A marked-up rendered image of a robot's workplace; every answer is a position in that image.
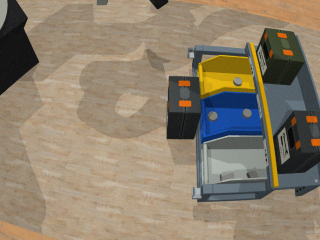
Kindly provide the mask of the blue bin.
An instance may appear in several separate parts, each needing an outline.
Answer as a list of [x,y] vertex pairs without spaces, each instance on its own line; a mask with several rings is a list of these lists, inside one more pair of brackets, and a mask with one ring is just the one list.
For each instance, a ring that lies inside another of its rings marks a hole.
[[[244,118],[244,109],[251,117]],[[214,111],[216,121],[208,119]],[[256,93],[223,91],[201,99],[200,139],[203,142],[225,136],[262,136],[262,127]]]

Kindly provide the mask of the grey metal shelf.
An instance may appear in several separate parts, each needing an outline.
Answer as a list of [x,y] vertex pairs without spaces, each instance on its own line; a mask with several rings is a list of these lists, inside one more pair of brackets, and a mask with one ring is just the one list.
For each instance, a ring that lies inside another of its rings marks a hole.
[[[291,85],[263,83],[272,129],[272,137],[276,134],[276,132],[280,129],[280,127],[294,110],[320,112],[320,100],[313,76],[299,37],[298,35],[295,35],[295,37],[305,63]],[[246,43],[245,48],[208,45],[195,45],[195,47],[187,47],[187,58],[193,59],[193,77],[198,77],[198,65],[201,63],[203,55],[248,57],[260,116],[267,181],[202,185],[201,147],[203,144],[201,143],[201,128],[199,119],[195,133],[197,188],[192,186],[192,200],[197,200],[197,202],[260,200],[274,190],[287,189],[294,189],[295,196],[297,197],[303,196],[304,194],[319,187],[320,162],[306,172],[277,174],[278,187],[273,186],[273,175],[266,121],[257,73],[249,42]]]

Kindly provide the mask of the grey metal disc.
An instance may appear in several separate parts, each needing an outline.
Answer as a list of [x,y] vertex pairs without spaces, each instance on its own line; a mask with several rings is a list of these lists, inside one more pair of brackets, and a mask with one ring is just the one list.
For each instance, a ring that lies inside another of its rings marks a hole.
[[239,78],[239,77],[235,77],[234,78],[234,80],[233,80],[233,84],[235,85],[235,86],[241,86],[241,84],[242,84],[242,79],[241,78]]
[[243,112],[242,112],[242,116],[245,119],[249,119],[251,117],[251,115],[252,115],[252,112],[249,109],[244,109]]
[[217,118],[218,118],[218,114],[216,112],[214,112],[214,111],[211,111],[211,112],[209,112],[207,117],[208,117],[209,121],[215,122],[217,120]]

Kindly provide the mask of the grey open bin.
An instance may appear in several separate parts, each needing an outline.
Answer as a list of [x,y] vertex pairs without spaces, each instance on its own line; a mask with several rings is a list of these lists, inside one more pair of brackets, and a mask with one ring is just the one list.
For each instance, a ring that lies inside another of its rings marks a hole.
[[[256,170],[257,178],[247,173]],[[234,178],[220,181],[220,175],[234,173]],[[227,135],[203,142],[201,147],[203,184],[266,182],[267,168],[262,135]]]

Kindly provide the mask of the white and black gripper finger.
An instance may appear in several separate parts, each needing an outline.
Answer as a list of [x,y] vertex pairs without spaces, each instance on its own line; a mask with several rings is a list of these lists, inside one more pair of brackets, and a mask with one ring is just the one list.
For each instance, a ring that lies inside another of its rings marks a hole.
[[168,0],[150,0],[150,2],[155,6],[156,9],[160,9],[169,1]]

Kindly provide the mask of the yellow open bin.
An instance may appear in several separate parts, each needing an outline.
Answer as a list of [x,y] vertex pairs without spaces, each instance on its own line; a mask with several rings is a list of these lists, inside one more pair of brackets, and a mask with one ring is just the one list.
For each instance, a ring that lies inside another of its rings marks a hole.
[[[200,100],[221,92],[256,93],[248,57],[218,55],[198,63]],[[242,84],[234,85],[234,78]]]

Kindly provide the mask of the yellow flat bar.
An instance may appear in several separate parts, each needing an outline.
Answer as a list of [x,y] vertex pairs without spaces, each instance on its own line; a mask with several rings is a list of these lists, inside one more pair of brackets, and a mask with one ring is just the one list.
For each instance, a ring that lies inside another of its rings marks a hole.
[[275,148],[274,148],[274,141],[273,141],[273,134],[272,134],[272,127],[271,127],[271,121],[270,121],[270,115],[268,110],[268,104],[265,94],[265,89],[263,85],[262,75],[258,63],[257,54],[255,51],[254,43],[249,43],[252,58],[255,66],[255,71],[257,75],[261,100],[262,100],[262,106],[263,106],[263,112],[264,112],[264,118],[265,118],[265,124],[266,124],[266,130],[267,130],[267,137],[268,137],[268,145],[269,145],[269,152],[270,152],[270,161],[271,161],[271,170],[272,170],[272,180],[273,180],[273,187],[277,188],[279,186],[278,182],[278,172],[277,172],[277,163],[276,163],[276,155],[275,155]]

